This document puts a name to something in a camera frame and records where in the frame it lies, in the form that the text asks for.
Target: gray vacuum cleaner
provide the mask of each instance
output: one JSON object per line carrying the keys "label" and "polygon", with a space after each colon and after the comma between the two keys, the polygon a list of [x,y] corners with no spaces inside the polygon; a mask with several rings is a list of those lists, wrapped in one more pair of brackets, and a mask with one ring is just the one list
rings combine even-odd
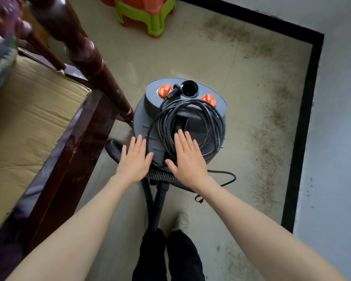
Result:
{"label": "gray vacuum cleaner", "polygon": [[[219,94],[191,80],[167,78],[147,85],[145,95],[135,109],[133,128],[135,137],[141,134],[147,139],[147,153],[154,152],[150,170],[142,180],[150,230],[156,231],[158,228],[169,184],[194,192],[178,181],[165,164],[168,158],[177,164],[174,134],[179,129],[190,132],[191,138],[198,142],[206,163],[209,163],[220,151],[225,139],[227,109],[226,102]],[[122,146],[117,140],[109,140],[105,145],[109,156],[117,163],[121,159]],[[235,175],[230,172],[208,171],[234,177],[221,186],[236,180]],[[150,184],[157,185],[154,200]],[[203,199],[197,200],[198,197],[195,200],[201,203]]]}

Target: black baseboard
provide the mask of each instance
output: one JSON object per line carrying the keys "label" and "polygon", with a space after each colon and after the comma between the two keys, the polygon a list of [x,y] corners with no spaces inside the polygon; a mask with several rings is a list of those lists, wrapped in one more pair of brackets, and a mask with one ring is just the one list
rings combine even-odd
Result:
{"label": "black baseboard", "polygon": [[286,36],[311,43],[312,52],[309,59],[307,75],[305,78],[302,103],[296,128],[294,149],[292,154],[289,181],[283,208],[281,225],[291,233],[294,229],[296,206],[300,188],[305,144],[307,141],[309,119],[313,102],[313,93],[316,84],[318,62],[324,42],[324,35],[320,32],[299,25],[286,22],[274,16],[233,5],[221,0],[181,0],[189,4],[202,7],[216,13],[223,14],[244,22],[252,23],[262,28],[275,31]]}

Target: person's right arm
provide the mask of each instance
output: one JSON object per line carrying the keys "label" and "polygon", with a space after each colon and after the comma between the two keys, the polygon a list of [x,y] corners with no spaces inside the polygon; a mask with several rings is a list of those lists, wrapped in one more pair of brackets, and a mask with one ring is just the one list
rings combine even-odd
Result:
{"label": "person's right arm", "polygon": [[257,209],[220,187],[208,175],[197,142],[181,130],[174,136],[177,164],[166,160],[183,184],[216,211],[247,258],[267,281],[345,281],[317,252]]}

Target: orange knob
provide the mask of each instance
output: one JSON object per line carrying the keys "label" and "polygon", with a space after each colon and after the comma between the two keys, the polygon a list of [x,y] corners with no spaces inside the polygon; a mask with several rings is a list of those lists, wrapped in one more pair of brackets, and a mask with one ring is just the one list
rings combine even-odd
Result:
{"label": "orange knob", "polygon": [[172,90],[173,88],[169,84],[161,86],[158,91],[160,98],[165,99]]}
{"label": "orange knob", "polygon": [[210,103],[213,106],[216,106],[216,100],[211,94],[206,94],[201,97],[201,100],[206,101],[207,103]]}

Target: person's left arm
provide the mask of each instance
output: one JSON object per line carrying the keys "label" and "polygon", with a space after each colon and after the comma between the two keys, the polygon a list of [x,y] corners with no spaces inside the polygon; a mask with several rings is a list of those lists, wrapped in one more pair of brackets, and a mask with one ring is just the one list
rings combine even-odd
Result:
{"label": "person's left arm", "polygon": [[145,140],[132,137],[122,148],[117,172],[80,211],[38,245],[7,281],[74,280],[86,278],[118,203],[125,191],[148,172],[153,153],[145,156]]}

